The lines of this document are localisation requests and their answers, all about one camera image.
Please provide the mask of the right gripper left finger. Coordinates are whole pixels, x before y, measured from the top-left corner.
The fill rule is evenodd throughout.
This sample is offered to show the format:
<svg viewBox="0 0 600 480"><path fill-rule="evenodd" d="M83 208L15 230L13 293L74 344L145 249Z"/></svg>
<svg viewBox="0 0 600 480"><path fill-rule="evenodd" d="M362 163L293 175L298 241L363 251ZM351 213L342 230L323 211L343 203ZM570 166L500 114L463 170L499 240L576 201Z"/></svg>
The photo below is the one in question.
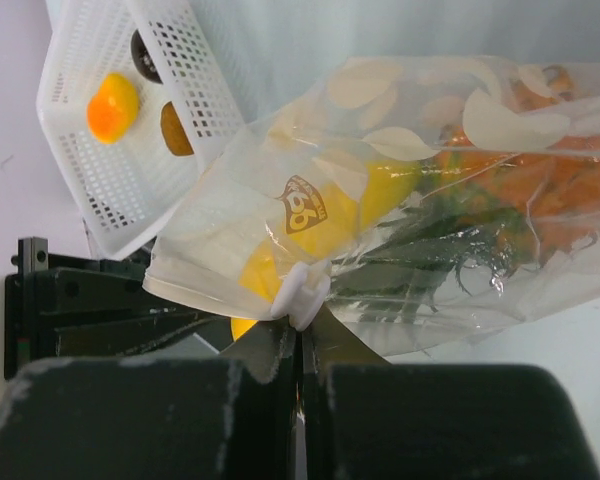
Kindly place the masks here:
<svg viewBox="0 0 600 480"><path fill-rule="evenodd" d="M0 479L283 479L295 346L263 322L205 358L31 363L0 403Z"/></svg>

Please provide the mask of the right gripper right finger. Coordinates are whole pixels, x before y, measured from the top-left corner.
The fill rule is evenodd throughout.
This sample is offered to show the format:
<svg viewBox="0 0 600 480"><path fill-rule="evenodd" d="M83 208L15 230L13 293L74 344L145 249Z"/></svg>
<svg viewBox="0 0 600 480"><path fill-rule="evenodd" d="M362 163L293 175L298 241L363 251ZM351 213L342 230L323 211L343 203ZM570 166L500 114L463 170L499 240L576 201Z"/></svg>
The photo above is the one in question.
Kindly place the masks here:
<svg viewBox="0 0 600 480"><path fill-rule="evenodd" d="M329 311L302 333L312 479L597 479L558 380L533 365L392 364Z"/></svg>

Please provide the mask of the clear zip top bag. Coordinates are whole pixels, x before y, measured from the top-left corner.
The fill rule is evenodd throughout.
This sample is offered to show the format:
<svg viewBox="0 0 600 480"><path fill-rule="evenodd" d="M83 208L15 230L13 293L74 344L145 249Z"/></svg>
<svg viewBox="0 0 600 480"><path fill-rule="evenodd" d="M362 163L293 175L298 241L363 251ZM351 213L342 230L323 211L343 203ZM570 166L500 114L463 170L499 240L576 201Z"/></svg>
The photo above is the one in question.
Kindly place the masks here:
<svg viewBox="0 0 600 480"><path fill-rule="evenodd" d="M237 132L143 286L389 356L600 297L600 63L350 59Z"/></svg>

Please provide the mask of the yellow toy banana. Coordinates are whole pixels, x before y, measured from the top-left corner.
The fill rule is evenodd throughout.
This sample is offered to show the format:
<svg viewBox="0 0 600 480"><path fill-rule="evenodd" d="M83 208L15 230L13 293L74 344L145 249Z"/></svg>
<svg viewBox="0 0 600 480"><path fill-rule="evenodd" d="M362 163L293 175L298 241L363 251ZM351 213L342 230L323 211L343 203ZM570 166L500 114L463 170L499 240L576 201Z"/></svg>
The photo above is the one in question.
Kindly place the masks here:
<svg viewBox="0 0 600 480"><path fill-rule="evenodd" d="M420 167L379 157L348 180L293 175L272 199L273 216L241 222L230 242L238 283L306 329L326 300L331 261L407 199Z"/></svg>

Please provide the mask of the orange papaya slice toy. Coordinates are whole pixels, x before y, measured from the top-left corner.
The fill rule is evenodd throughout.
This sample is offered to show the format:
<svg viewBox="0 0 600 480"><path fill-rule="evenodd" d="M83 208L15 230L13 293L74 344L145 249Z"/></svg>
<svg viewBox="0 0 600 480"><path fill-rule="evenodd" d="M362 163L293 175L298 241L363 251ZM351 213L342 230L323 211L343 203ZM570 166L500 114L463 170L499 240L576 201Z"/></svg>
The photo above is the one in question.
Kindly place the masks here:
<svg viewBox="0 0 600 480"><path fill-rule="evenodd" d="M136 121L139 105L134 84L124 75L112 72L104 78L87 105L87 126L100 143L114 144Z"/></svg>

